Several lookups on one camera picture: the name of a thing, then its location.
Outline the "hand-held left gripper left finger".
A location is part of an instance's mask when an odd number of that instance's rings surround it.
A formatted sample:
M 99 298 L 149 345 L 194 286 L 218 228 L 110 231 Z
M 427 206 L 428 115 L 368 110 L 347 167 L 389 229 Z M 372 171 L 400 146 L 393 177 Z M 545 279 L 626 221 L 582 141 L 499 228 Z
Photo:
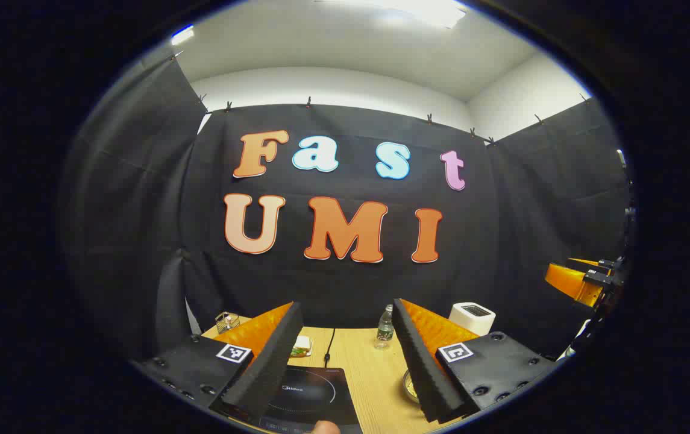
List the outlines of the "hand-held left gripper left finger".
M 199 410 L 256 423 L 275 396 L 303 327 L 290 302 L 213 338 L 191 335 L 133 366 Z

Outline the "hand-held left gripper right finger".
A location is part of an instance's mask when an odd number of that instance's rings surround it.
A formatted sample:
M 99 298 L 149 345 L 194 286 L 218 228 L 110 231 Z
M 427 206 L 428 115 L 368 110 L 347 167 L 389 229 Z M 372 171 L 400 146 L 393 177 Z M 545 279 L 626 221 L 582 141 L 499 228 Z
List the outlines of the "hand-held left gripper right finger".
M 408 300 L 392 304 L 395 333 L 428 422 L 498 406 L 555 368 L 507 333 L 478 335 Z

